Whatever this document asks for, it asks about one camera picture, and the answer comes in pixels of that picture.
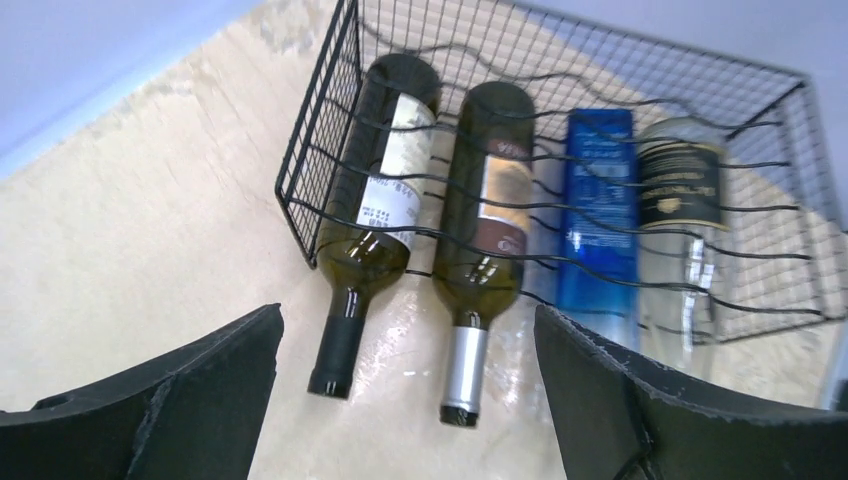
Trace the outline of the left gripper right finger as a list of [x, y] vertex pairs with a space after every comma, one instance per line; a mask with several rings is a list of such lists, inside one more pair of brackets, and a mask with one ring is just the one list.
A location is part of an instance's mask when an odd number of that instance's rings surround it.
[[843, 479], [847, 415], [702, 381], [549, 306], [534, 339], [571, 479]]

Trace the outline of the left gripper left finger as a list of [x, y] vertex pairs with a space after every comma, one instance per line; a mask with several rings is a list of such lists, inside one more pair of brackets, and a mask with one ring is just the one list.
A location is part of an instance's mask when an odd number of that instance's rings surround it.
[[284, 332], [268, 304], [180, 348], [1, 416], [5, 479], [244, 479]]

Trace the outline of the blue square bottle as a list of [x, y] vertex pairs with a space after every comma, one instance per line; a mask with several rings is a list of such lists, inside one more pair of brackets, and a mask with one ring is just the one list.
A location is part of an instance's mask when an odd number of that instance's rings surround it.
[[633, 115], [577, 109], [564, 141], [556, 305], [631, 350], [640, 346]]

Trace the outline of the tall dark green bottle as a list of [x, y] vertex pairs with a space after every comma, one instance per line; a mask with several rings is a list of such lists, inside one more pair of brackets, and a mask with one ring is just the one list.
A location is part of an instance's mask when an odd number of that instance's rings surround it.
[[407, 268], [440, 100], [438, 73], [416, 56], [386, 54], [366, 72], [317, 244], [332, 298], [311, 394], [348, 397], [370, 303]]

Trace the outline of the clear wine bottle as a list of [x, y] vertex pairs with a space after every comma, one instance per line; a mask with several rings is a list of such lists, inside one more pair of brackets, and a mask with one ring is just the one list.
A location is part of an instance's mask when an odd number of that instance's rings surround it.
[[653, 357], [687, 375], [712, 375], [718, 314], [725, 292], [720, 264], [729, 224], [721, 209], [725, 142], [691, 117], [669, 118], [639, 137], [639, 293]]

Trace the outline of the dark bottle with label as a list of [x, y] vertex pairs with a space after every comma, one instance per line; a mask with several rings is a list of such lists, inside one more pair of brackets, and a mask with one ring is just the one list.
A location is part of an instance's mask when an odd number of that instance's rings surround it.
[[442, 423], [476, 426], [489, 329], [516, 301], [530, 232], [535, 107], [519, 86], [489, 81], [461, 106], [433, 264], [452, 317]]

